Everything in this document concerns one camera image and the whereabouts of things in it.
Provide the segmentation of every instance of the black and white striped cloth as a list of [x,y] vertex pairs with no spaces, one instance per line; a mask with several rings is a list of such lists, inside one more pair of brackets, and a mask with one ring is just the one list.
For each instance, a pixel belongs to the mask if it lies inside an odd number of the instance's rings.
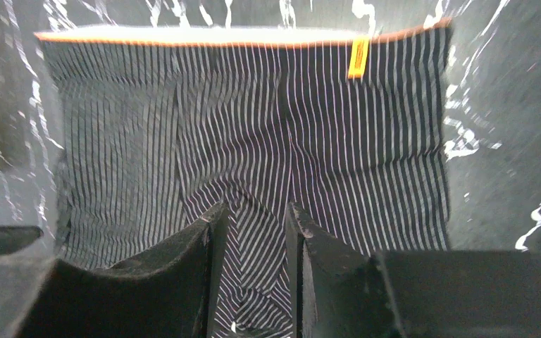
[[446,249],[450,37],[446,23],[374,39],[354,79],[351,41],[42,38],[65,116],[64,258],[112,265],[224,200],[231,227],[215,337],[288,337],[288,202],[365,254]]

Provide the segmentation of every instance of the orange trim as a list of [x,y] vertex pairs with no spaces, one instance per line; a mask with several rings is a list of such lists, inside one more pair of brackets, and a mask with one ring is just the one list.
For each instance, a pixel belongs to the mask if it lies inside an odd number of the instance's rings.
[[[402,30],[399,32],[387,33],[379,35],[377,37],[370,38],[371,44],[379,44],[383,42],[389,42],[394,40],[405,39],[422,32],[435,29],[448,27],[451,25],[451,18],[441,19],[438,23],[434,24],[429,28],[424,28],[423,26],[417,26],[408,30]],[[141,38],[141,39],[128,39],[124,37],[117,36],[93,36],[93,35],[62,35],[57,32],[44,32],[44,33],[35,33],[35,36],[40,41],[45,42],[78,42],[78,43],[97,43],[97,44],[136,44],[136,45],[145,45],[145,46],[169,46],[169,47],[202,47],[202,46],[212,46],[212,47],[224,47],[224,46],[243,46],[243,47],[271,47],[271,48],[305,48],[308,46],[316,45],[328,45],[328,46],[342,46],[350,45],[354,40],[364,38],[363,35],[355,39],[343,39],[343,40],[311,40],[311,41],[302,41],[302,42],[245,42],[245,41],[235,41],[235,42],[173,42],[168,41],[167,39],[161,38]]]

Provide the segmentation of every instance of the orange label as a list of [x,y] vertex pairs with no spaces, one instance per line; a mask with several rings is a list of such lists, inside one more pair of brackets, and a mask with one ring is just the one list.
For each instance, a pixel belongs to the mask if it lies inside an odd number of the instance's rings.
[[352,79],[362,77],[366,70],[366,59],[368,58],[368,38],[355,39],[352,44],[352,59],[349,61],[349,72],[347,77]]

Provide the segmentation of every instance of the black marble surface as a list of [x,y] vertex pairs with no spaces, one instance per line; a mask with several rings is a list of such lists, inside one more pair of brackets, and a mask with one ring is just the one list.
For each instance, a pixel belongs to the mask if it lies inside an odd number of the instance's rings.
[[377,34],[447,16],[454,248],[521,249],[540,226],[526,244],[541,250],[541,1],[533,0],[0,0],[0,225],[39,225],[46,236],[30,252],[51,252],[62,118],[33,32],[109,23]]

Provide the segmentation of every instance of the skirt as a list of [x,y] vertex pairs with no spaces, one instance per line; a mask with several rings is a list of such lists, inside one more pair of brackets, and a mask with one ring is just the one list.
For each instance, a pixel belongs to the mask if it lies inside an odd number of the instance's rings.
[[366,255],[446,249],[451,34],[448,20],[374,38],[128,27],[38,34],[64,116],[62,257],[108,267],[224,201],[231,224],[214,337],[288,337],[288,203]]

